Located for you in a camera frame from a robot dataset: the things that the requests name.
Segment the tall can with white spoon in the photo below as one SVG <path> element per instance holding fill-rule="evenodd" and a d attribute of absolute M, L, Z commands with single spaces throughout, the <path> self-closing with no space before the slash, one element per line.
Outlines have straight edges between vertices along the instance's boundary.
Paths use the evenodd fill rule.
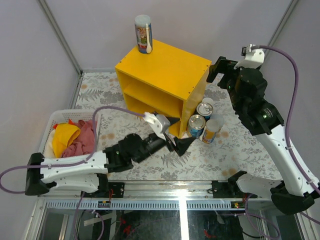
<path fill-rule="evenodd" d="M 134 27 L 138 51 L 150 54 L 153 50 L 151 18 L 145 14 L 136 16 Z"/>

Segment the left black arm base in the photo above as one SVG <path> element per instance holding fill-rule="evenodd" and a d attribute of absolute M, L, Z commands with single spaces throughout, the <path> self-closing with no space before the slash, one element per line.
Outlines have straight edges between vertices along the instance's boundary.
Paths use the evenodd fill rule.
<path fill-rule="evenodd" d="M 107 175 L 105 174 L 93 174 L 95 191 L 86 192 L 81 191 L 85 198 L 108 198 L 111 199 L 122 199 L 125 192 L 124 182 L 109 182 Z"/>

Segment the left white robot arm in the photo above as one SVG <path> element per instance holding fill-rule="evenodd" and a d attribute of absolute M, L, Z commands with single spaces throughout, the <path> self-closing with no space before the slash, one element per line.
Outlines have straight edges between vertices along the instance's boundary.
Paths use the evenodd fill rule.
<path fill-rule="evenodd" d="M 195 137 L 169 138 L 161 124 L 174 124 L 172 117 L 165 120 L 158 114 L 151 119 L 156 132 L 145 139 L 131 133 L 111 147 L 73 157 L 46 158 L 40 152 L 33 153 L 27 164 L 25 195 L 40 196 L 53 190 L 64 190 L 94 193 L 102 198 L 110 190 L 108 173 L 130 170 L 133 163 L 141 163 L 164 147 L 182 156 L 195 141 Z"/>

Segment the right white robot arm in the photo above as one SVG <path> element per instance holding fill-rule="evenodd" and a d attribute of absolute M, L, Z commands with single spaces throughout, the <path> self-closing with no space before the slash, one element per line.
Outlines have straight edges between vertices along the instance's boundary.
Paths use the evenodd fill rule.
<path fill-rule="evenodd" d="M 310 208 L 320 197 L 319 180 L 312 175 L 292 143 L 287 143 L 285 123 L 277 108 L 265 100 L 267 81 L 258 67 L 236 68 L 236 61 L 220 56 L 209 67 L 207 82 L 218 82 L 227 90 L 240 122 L 263 145 L 282 179 L 256 177 L 238 171 L 228 178 L 228 192 L 233 197 L 251 193 L 269 199 L 283 214 L 293 215 Z"/>

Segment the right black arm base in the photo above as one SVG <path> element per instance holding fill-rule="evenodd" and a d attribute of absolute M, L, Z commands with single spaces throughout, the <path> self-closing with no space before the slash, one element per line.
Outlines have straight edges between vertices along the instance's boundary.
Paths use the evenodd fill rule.
<path fill-rule="evenodd" d="M 240 170 L 225 181 L 212 180 L 211 190 L 213 197 L 216 199 L 242 198 L 246 193 L 240 190 L 237 180 L 246 173 L 246 171 Z"/>

